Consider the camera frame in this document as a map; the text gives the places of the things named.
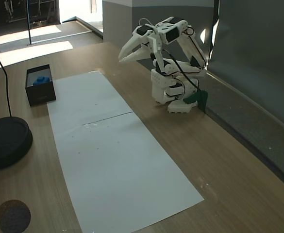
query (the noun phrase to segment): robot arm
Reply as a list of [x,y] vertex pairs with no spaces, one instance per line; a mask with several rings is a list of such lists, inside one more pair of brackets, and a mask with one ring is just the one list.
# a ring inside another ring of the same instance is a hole
[[[205,112],[207,94],[202,96],[206,92],[199,89],[197,76],[204,74],[206,58],[194,36],[187,21],[170,17],[156,25],[139,25],[119,54],[120,62],[153,60],[156,68],[151,70],[152,97],[160,104],[170,102],[169,112],[188,113],[197,105]],[[172,60],[163,58],[163,45],[174,41],[189,62],[176,61],[171,54]]]
[[132,38],[123,46],[119,61],[138,61],[149,58],[151,54],[154,54],[161,72],[167,73],[165,59],[161,54],[162,45],[169,45],[177,41],[190,61],[190,66],[204,68],[206,58],[194,36],[194,31],[188,25],[188,22],[177,17],[167,18],[155,26],[149,24],[138,26],[134,30]]

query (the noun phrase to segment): white paper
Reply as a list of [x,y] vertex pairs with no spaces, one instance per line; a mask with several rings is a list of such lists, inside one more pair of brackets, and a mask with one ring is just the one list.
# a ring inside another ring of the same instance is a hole
[[62,131],[132,112],[100,72],[89,72],[53,82],[57,100],[48,103],[48,110],[50,119],[59,119],[52,122],[53,130]]
[[[73,81],[83,85],[83,79],[84,75],[80,82],[79,77]],[[97,80],[97,88],[109,89],[106,81],[104,77]],[[57,93],[62,92],[61,82],[55,81]],[[53,112],[51,125],[67,188],[84,233],[131,233],[203,200],[135,113],[115,113],[109,119],[68,128],[67,116],[57,114],[63,111],[58,100],[48,104]],[[76,101],[75,107],[84,109],[82,103]],[[77,118],[89,119],[92,110],[88,109],[88,114],[82,112],[84,116]]]

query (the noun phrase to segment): gray panel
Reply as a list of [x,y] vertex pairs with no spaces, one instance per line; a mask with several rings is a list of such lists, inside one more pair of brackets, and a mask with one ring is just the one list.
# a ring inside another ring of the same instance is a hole
[[208,69],[284,123],[284,1],[222,0]]
[[141,6],[203,6],[213,7],[214,0],[133,0],[133,7]]
[[[152,6],[152,7],[134,7],[133,9],[133,25],[132,30],[138,25],[140,18],[147,18],[151,23],[155,24],[170,16],[181,17],[188,21],[196,31],[196,40],[208,56],[210,47],[210,29],[212,27],[213,20],[213,8],[211,7],[195,7],[195,6]],[[204,29],[207,29],[205,43],[200,40],[200,34]],[[187,61],[181,47],[177,42],[167,46],[166,49],[172,53],[172,55],[182,61]],[[140,62],[148,69],[152,69],[153,65],[150,60],[143,60]]]
[[132,8],[103,1],[104,42],[121,48],[132,36]]

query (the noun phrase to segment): blue block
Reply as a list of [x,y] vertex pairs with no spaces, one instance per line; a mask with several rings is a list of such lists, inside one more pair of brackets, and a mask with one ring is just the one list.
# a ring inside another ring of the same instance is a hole
[[43,84],[43,83],[48,83],[49,81],[50,81],[49,77],[41,76],[41,77],[38,77],[36,79],[36,81],[33,83],[33,85],[40,85],[40,84]]

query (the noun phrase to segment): black round base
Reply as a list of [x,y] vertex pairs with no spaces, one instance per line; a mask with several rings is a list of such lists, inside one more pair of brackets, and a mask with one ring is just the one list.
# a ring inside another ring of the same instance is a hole
[[0,169],[15,164],[32,146],[28,124],[18,117],[0,119]]

